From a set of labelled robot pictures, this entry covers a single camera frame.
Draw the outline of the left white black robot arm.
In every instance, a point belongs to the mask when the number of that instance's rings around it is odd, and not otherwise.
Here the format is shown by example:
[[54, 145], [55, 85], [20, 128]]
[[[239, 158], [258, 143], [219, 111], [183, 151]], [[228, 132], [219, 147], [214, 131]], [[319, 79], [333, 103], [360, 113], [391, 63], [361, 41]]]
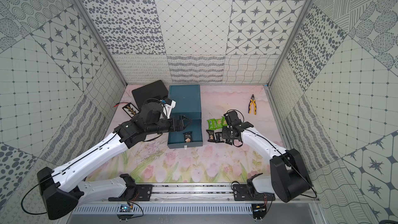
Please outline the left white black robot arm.
[[173, 116], [171, 112], [175, 104], [175, 101], [164, 104], [157, 100], [146, 103], [138, 114], [118, 125], [111, 134], [75, 159], [55, 169], [41, 169], [37, 173], [36, 187], [47, 217], [57, 220], [82, 204], [102, 199], [134, 200], [138, 188], [129, 174], [95, 182], [87, 182], [85, 178], [113, 157], [145, 141], [149, 135], [185, 130], [192, 121], [183, 115]]

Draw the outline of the teal drawer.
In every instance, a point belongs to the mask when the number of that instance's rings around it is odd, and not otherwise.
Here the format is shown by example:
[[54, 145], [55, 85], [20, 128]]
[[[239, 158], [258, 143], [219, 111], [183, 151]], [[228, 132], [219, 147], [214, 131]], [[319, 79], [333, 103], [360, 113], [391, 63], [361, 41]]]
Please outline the teal drawer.
[[167, 146], [170, 149], [187, 149], [203, 146], [202, 120], [193, 120], [185, 130], [169, 133]]

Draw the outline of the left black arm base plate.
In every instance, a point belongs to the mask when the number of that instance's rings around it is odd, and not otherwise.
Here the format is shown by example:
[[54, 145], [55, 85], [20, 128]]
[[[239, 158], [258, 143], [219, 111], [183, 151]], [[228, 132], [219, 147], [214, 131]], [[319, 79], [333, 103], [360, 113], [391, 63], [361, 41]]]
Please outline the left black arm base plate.
[[108, 198], [110, 202], [135, 202], [135, 201], [150, 201], [153, 185], [136, 185], [128, 186], [120, 197]]

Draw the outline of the teal plastic drawer cabinet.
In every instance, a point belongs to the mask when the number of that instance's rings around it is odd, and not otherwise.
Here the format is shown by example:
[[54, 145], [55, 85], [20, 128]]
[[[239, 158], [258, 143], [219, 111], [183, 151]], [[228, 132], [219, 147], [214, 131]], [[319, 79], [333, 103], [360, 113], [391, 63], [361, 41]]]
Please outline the teal plastic drawer cabinet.
[[201, 90], [199, 85], [169, 87], [169, 99], [176, 102], [171, 115], [182, 115], [192, 120], [202, 119]]

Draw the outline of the green cookie packet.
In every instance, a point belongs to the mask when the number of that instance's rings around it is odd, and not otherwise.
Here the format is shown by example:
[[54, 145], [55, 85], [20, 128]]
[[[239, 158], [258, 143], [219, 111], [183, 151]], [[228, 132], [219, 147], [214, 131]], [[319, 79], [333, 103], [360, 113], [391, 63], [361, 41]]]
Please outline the green cookie packet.
[[222, 126], [227, 126], [228, 124], [227, 124], [227, 121], [226, 121], [226, 118], [223, 116], [222, 117]]
[[222, 129], [223, 119], [209, 119], [207, 120], [209, 130]]

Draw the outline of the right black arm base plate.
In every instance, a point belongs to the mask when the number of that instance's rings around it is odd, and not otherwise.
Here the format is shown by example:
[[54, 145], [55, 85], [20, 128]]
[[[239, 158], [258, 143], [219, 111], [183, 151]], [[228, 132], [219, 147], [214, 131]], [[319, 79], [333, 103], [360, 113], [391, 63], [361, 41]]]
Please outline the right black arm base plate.
[[275, 201], [276, 197], [271, 193], [258, 193], [252, 186], [247, 184], [232, 183], [231, 189], [235, 201]]

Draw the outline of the black snack packet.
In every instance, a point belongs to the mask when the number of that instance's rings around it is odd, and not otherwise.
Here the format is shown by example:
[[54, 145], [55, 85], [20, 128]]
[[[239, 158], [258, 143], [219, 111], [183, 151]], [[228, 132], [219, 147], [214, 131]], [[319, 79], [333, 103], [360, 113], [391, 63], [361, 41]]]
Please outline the black snack packet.
[[208, 142], [210, 143], [215, 143], [216, 140], [216, 136], [215, 136], [215, 131], [214, 130], [206, 130], [207, 134], [208, 134]]
[[216, 143], [224, 143], [221, 132], [215, 133], [215, 141], [216, 141]]
[[186, 143], [192, 142], [192, 140], [193, 140], [193, 138], [192, 138], [192, 132], [186, 132], [186, 133], [184, 133], [184, 134], [183, 134], [183, 138], [184, 138], [184, 141], [185, 141]]

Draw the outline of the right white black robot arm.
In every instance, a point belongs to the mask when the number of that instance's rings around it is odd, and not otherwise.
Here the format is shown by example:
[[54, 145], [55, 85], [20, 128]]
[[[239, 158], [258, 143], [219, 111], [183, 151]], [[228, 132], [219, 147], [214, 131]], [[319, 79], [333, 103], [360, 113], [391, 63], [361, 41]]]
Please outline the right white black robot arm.
[[248, 145], [262, 158], [269, 159], [270, 175], [258, 173], [247, 179], [246, 192], [251, 198], [274, 194], [287, 203], [305, 192], [314, 190], [306, 165], [299, 151], [287, 149], [267, 139], [251, 123], [243, 121], [237, 110], [224, 114], [227, 125], [222, 138], [235, 147]]

